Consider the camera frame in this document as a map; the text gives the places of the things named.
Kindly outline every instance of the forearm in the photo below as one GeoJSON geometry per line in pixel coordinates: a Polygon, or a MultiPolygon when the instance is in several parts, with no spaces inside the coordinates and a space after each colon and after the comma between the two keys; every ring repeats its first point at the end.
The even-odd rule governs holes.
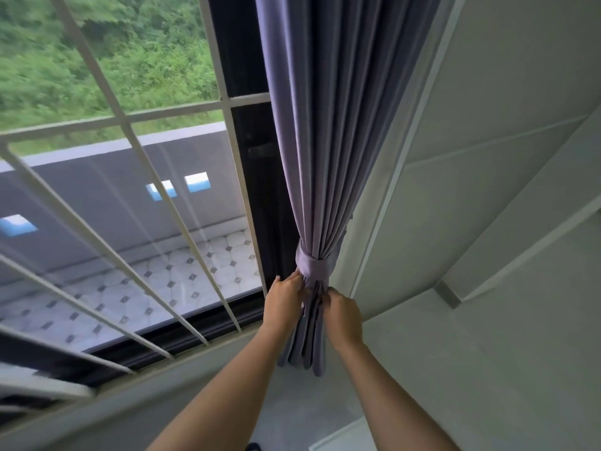
{"type": "Polygon", "coordinates": [[[456,451],[440,426],[380,365],[365,345],[341,353],[379,451],[456,451]]]}
{"type": "Polygon", "coordinates": [[[148,451],[242,450],[257,423],[286,335],[262,326],[148,451]]]}

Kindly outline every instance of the purple curtain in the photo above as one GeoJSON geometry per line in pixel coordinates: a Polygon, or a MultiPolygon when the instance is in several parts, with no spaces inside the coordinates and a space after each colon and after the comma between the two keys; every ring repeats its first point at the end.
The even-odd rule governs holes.
{"type": "Polygon", "coordinates": [[[256,0],[312,295],[279,364],[325,370],[321,294],[440,0],[256,0]]]}

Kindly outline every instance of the floor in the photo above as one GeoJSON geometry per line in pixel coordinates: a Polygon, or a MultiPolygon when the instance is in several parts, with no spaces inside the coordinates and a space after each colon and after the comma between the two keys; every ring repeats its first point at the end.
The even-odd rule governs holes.
{"type": "MultiPolygon", "coordinates": [[[[226,299],[261,287],[248,229],[199,242],[197,246],[226,299]]],[[[131,266],[180,314],[219,302],[217,293],[188,248],[131,266]]],[[[129,331],[136,332],[172,318],[116,269],[64,286],[63,290],[129,331]]],[[[59,296],[46,292],[0,303],[0,323],[78,351],[121,337],[116,330],[79,312],[59,296]]]]}

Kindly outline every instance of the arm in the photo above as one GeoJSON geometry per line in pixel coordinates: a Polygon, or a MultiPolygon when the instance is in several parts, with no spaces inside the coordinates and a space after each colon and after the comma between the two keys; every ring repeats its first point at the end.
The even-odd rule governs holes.
{"type": "Polygon", "coordinates": [[[147,451],[242,450],[257,424],[278,355],[300,312],[302,275],[276,277],[263,324],[237,354],[154,440],[147,451]]]}
{"type": "Polygon", "coordinates": [[[328,295],[323,301],[327,336],[349,372],[378,450],[458,451],[365,346],[357,303],[333,288],[328,295]]]}

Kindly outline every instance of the square opening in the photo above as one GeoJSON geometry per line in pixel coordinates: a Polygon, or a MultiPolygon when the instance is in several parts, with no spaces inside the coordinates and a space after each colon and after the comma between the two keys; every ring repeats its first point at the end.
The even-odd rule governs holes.
{"type": "MultiPolygon", "coordinates": [[[[173,188],[173,184],[170,180],[163,180],[161,183],[165,187],[165,190],[167,190],[167,194],[169,195],[169,197],[175,198],[177,196],[176,189],[173,188]]],[[[146,185],[146,189],[155,201],[160,201],[162,199],[159,191],[154,186],[154,183],[149,183],[148,185],[146,185]]]]}
{"type": "Polygon", "coordinates": [[[184,177],[190,193],[211,188],[211,182],[208,181],[207,173],[198,173],[184,177]]]}
{"type": "Polygon", "coordinates": [[[19,214],[0,218],[0,230],[9,237],[19,236],[21,234],[32,233],[37,231],[37,228],[19,214]]]}

